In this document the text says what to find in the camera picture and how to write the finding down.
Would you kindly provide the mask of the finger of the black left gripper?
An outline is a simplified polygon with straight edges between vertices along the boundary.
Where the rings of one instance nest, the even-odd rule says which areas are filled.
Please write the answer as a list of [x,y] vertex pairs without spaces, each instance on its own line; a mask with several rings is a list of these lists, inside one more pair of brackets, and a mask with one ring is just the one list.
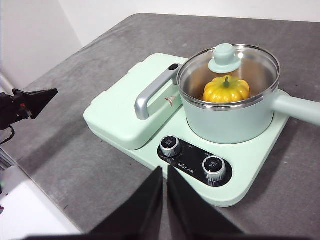
[[47,89],[24,92],[14,88],[14,101],[26,111],[26,114],[35,120],[47,104],[58,94],[58,89]]

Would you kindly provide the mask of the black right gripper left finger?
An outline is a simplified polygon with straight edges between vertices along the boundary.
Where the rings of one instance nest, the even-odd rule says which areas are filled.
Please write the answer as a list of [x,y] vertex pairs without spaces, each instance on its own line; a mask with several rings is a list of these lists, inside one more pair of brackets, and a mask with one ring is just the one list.
[[163,210],[163,169],[157,167],[132,196],[90,233],[158,235]]

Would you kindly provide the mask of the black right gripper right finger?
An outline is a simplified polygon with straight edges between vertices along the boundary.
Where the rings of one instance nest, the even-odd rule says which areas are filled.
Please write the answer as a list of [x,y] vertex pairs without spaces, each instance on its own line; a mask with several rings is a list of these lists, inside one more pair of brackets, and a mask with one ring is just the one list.
[[167,173],[167,203],[172,235],[242,235],[215,210],[173,166]]

